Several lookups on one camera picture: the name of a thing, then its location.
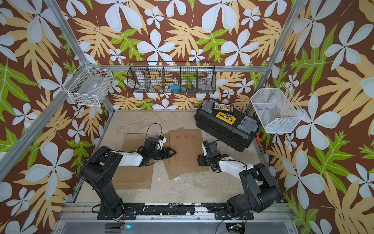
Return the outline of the brown kraft file bag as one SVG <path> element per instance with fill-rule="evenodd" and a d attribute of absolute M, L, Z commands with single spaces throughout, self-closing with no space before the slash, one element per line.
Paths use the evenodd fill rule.
<path fill-rule="evenodd" d="M 176 129 L 171 130 L 167 136 L 169 146 L 176 154 L 167 160 L 163 160 L 170 180 L 183 174 L 207 172 L 208 167 L 200 167 L 198 156 L 203 154 L 203 136 L 200 129 Z"/>
<path fill-rule="evenodd" d="M 112 178 L 117 190 L 150 189 L 153 177 L 153 166 L 141 165 L 141 157 L 133 155 L 144 145 L 146 137 L 156 137 L 156 133 L 129 133 L 124 136 L 121 151 L 123 157 Z"/>

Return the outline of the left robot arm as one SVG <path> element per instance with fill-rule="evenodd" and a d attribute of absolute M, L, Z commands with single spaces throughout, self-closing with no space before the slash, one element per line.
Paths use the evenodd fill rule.
<path fill-rule="evenodd" d="M 144 145 L 131 152 L 115 151 L 107 146 L 100 147 L 81 167 L 81 179 L 92 186 L 100 198 L 98 219 L 120 221 L 125 217 L 123 200 L 116 193 L 112 179 L 118 167 L 151 166 L 154 162 L 170 159 L 177 152 L 164 147 L 163 136 L 148 137 Z"/>

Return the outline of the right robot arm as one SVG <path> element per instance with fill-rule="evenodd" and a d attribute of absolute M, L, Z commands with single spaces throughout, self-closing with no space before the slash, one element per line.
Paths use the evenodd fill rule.
<path fill-rule="evenodd" d="M 230 198 L 226 204 L 225 210 L 231 217 L 245 212 L 260 213 L 282 200 L 281 190 L 264 164 L 252 165 L 234 160 L 221 154 L 216 142 L 204 141 L 202 149 L 204 153 L 197 159 L 199 166 L 230 174 L 241 181 L 244 193 Z"/>

